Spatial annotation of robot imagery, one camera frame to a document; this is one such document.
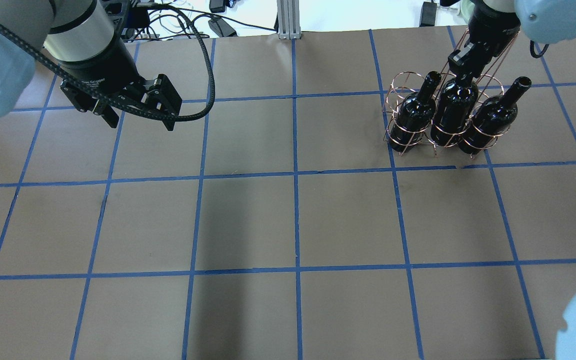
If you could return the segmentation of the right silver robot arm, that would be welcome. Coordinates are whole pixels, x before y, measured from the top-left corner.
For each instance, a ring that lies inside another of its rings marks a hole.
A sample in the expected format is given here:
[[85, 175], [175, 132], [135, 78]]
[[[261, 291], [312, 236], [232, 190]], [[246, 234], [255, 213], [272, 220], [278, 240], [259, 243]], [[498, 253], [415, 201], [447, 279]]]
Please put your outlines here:
[[478, 79], [523, 31], [538, 44], [576, 39], [576, 0], [473, 0], [468, 39], [447, 57], [457, 77]]

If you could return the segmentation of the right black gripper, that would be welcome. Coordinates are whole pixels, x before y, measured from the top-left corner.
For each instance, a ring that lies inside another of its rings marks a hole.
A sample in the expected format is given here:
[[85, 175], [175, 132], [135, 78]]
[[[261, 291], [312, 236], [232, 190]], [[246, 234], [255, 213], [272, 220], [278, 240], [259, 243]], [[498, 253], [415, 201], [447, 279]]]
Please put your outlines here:
[[471, 76], [478, 79], [493, 58], [508, 47], [521, 29], [513, 0], [472, 0], [474, 4], [468, 21], [470, 38], [462, 48], [448, 55], [449, 70], [457, 78]]

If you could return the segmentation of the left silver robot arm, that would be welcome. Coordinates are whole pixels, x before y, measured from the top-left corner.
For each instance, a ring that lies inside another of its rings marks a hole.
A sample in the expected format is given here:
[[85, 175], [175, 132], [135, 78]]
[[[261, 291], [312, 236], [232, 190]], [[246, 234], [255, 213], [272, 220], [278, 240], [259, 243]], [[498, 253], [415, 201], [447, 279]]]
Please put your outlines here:
[[61, 79], [73, 107], [112, 128], [117, 110], [163, 123], [191, 121], [166, 75], [146, 80], [100, 0], [0, 0], [0, 118], [41, 64]]

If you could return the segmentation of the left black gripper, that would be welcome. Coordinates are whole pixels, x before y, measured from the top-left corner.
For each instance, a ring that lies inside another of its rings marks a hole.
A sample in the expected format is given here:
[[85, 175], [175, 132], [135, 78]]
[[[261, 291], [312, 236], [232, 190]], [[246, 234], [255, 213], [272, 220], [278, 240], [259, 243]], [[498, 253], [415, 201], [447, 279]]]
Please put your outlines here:
[[[121, 39], [112, 39], [104, 50], [90, 59], [59, 60], [58, 64], [99, 94], [118, 101], [122, 101], [121, 96], [126, 100], [142, 100], [146, 109], [164, 116], [177, 117], [181, 110], [183, 100], [169, 77], [158, 74], [150, 80], [143, 78]], [[88, 94], [69, 80], [62, 80], [60, 89], [78, 111], [90, 111], [101, 117], [110, 128], [118, 128], [120, 117], [107, 102]]]

